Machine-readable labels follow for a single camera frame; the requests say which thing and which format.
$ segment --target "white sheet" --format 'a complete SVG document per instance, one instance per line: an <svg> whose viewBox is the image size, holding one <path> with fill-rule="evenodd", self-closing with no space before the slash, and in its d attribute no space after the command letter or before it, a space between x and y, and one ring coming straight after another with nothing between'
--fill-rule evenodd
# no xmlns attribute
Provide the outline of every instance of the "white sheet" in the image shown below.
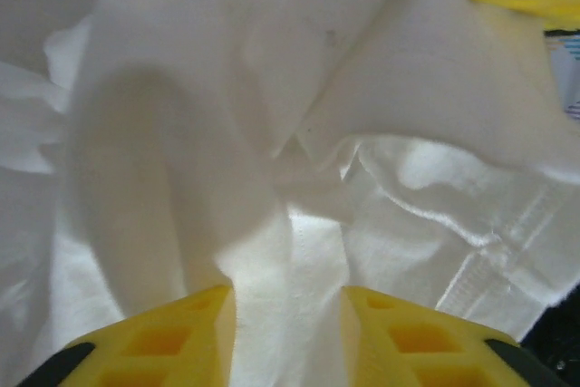
<svg viewBox="0 0 580 387"><path fill-rule="evenodd" d="M101 0L47 53L54 82L77 79L54 232L18 190L45 241L3 285L2 331L24 338L0 355L6 385L79 334L231 283L231 385L340 387L342 285L520 338L580 278L577 130L536 19L467 0ZM40 132L16 131L39 168Z"/></svg>

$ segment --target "white fabric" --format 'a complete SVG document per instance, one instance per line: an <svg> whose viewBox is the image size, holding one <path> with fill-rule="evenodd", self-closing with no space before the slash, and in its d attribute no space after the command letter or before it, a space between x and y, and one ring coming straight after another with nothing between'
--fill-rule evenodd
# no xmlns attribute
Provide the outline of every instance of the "white fabric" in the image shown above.
<svg viewBox="0 0 580 387"><path fill-rule="evenodd" d="M233 386L345 386L348 284L520 338L580 278L577 130L541 36L467 0L101 0L47 44L75 81L63 182L45 205L19 192L35 237L55 231L3 280L0 328L25 340L2 384L217 283L236 290ZM44 168L40 132L14 135ZM55 189L48 168L30 177Z"/></svg>

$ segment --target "wrinkled cloth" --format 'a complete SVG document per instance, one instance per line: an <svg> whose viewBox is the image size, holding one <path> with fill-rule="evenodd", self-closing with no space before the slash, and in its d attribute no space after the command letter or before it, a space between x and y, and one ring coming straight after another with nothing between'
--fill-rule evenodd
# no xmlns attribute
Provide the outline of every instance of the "wrinkled cloth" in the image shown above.
<svg viewBox="0 0 580 387"><path fill-rule="evenodd" d="M31 176L45 205L22 182L44 213L35 250L19 257L15 231L2 245L0 274L28 262L0 298L2 331L25 338L2 350L7 385L222 283L230 385L346 386L344 285L521 338L580 279L578 130L536 18L469 0L101 0L46 52L46 86L72 93L29 129L65 113L50 159L50 134L19 139L53 164Z"/></svg>

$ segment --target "white towel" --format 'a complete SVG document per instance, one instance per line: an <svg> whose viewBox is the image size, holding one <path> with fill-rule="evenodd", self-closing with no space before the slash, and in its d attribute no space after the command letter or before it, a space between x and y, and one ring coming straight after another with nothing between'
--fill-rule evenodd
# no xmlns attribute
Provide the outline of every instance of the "white towel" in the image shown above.
<svg viewBox="0 0 580 387"><path fill-rule="evenodd" d="M343 285L521 338L580 279L578 130L537 19L469 0L101 0L47 53L57 85L76 77L68 144L55 230L30 230L53 243L2 287L2 331L25 337L2 381L230 283L230 385L342 387Z"/></svg>

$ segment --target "crumpled fabric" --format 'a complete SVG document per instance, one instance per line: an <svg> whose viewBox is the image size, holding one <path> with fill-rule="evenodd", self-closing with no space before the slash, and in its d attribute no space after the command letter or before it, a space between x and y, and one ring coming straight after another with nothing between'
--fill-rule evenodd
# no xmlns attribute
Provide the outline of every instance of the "crumpled fabric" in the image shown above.
<svg viewBox="0 0 580 387"><path fill-rule="evenodd" d="M536 18L101 0L46 52L54 84L34 96L68 103L14 131L50 192L18 192L43 213L35 251L21 260L16 231L2 245L0 274L29 262L3 280L0 326L24 338L3 385L80 334L230 284L230 385L346 386L344 285L521 338L580 279L578 130Z"/></svg>

